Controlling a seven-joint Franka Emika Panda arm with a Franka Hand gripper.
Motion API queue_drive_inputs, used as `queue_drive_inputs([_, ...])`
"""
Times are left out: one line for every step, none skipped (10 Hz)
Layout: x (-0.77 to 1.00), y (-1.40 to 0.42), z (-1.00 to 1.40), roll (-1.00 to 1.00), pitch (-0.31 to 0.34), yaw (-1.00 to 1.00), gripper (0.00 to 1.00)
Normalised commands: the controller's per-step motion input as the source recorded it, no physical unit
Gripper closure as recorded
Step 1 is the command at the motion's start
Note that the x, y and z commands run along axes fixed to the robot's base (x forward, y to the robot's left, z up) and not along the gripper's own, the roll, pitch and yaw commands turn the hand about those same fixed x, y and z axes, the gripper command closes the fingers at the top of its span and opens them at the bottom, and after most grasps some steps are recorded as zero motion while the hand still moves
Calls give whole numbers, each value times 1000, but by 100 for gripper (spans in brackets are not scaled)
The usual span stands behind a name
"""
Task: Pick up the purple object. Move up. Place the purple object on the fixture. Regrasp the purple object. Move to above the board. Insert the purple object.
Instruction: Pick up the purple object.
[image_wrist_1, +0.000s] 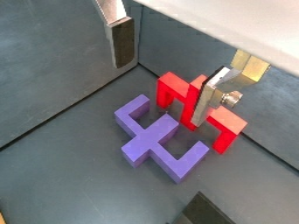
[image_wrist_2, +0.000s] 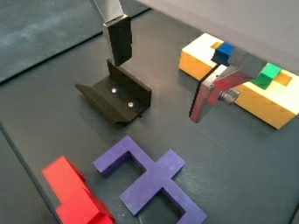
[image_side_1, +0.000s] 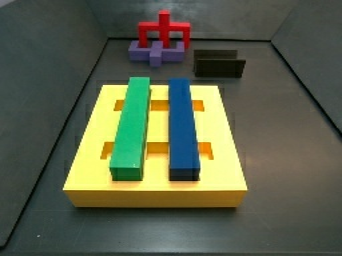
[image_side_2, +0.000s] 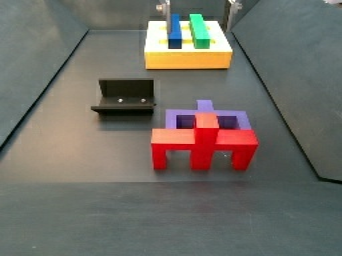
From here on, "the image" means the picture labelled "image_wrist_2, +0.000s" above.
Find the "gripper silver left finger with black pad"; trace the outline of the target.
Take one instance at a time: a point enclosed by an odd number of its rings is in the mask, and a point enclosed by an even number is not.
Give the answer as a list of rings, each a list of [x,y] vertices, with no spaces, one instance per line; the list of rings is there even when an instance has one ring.
[[[124,13],[119,0],[90,0],[103,18],[111,58],[119,67],[132,58],[131,17]]]

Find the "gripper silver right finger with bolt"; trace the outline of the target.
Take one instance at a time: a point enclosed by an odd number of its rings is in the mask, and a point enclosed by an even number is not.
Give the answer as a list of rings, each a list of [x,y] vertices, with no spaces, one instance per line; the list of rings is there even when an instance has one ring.
[[[229,66],[217,65],[201,82],[191,105],[190,118],[198,123],[218,101],[229,105],[239,97],[238,85],[254,80],[267,62],[255,55],[235,48],[229,58]]]

